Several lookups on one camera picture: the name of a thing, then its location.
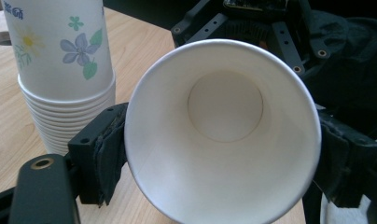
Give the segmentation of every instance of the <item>table surface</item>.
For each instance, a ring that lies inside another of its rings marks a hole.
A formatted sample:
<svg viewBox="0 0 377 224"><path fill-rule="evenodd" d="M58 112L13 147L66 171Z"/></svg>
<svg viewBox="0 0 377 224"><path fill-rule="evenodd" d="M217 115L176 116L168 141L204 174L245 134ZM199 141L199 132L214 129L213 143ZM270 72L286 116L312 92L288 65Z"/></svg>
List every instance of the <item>table surface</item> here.
<svg viewBox="0 0 377 224"><path fill-rule="evenodd" d="M174 49L170 31L105 10L112 64L116 70L116 104L129 102L139 78L161 56ZM0 11L0 32L7 31ZM0 192L15 186L18 171L30 159L46 154L17 82L11 46L0 45ZM127 164L122 168L110 205L81 204L82 223L175 223L159 212L136 186ZM275 223L305 223L299 201Z"/></svg>

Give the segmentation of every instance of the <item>paper cup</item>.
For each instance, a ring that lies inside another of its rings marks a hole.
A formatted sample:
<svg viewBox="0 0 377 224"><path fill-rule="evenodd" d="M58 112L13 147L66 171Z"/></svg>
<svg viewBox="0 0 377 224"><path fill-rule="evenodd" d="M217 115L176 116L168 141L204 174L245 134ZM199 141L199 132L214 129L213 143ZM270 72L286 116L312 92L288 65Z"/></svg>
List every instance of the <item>paper cup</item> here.
<svg viewBox="0 0 377 224"><path fill-rule="evenodd" d="M27 94L28 91L23 86L21 86L21 89L24 92L23 96L32 114L35 126L45 144L46 151L61 155L68 152L67 143L70 139L103 110L114 105L116 99L114 85L108 91L105 91L105 96L97 96L93 98L95 99L94 101L86 101L85 103L75 101L74 104L71 104L71 102L64 104L62 101L58 102L58 104L55 104L55 102L51 104L44 99L36 101L32 93ZM60 109L49 111L45 109L44 105L52 105L53 108L59 108L59 105ZM64 111L64 105L69 105L69 109Z"/></svg>
<svg viewBox="0 0 377 224"><path fill-rule="evenodd" d="M125 124L140 190L179 223L271 223L311 183L320 124L270 52L211 39L174 49L136 86Z"/></svg>
<svg viewBox="0 0 377 224"><path fill-rule="evenodd" d="M3 4L23 86L48 100L83 101L113 79L102 0Z"/></svg>
<svg viewBox="0 0 377 224"><path fill-rule="evenodd" d="M29 91L24 86L23 82L21 81L20 74L18 74L18 83L21 87L21 91L24 94L25 98L29 100L32 103L32 105L56 113L75 113L81 111L89 111L93 109L96 105L103 103L106 99L110 100L116 98L115 73L106 89L87 98L75 101L51 100L48 98L44 98L41 95L36 95L34 92Z"/></svg>

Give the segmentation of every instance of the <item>bolt hole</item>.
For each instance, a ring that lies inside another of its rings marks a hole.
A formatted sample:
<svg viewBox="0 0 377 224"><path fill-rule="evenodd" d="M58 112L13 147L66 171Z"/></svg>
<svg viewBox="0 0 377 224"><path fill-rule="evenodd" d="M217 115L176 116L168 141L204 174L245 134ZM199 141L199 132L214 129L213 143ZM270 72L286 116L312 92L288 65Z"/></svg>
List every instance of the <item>bolt hole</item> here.
<svg viewBox="0 0 377 224"><path fill-rule="evenodd" d="M325 50L323 50L323 49L319 50L319 51L317 52L317 54L318 54L319 56L321 56L321 57L325 57L326 55L328 55L328 53L327 53Z"/></svg>
<svg viewBox="0 0 377 224"><path fill-rule="evenodd" d="M86 143L89 143L90 142L90 139L89 138L83 138L80 140L80 143L82 144L86 144Z"/></svg>
<svg viewBox="0 0 377 224"><path fill-rule="evenodd" d="M35 161L34 163L32 163L31 168L33 170L41 170L41 169L51 166L53 163L54 163L53 158L45 158L45 159L41 159L39 161Z"/></svg>
<svg viewBox="0 0 377 224"><path fill-rule="evenodd" d="M11 46L10 34L7 31L0 32L0 45Z"/></svg>
<svg viewBox="0 0 377 224"><path fill-rule="evenodd" d="M296 73L300 73L301 72L301 68L299 66L294 66L293 67L293 71L295 71Z"/></svg>

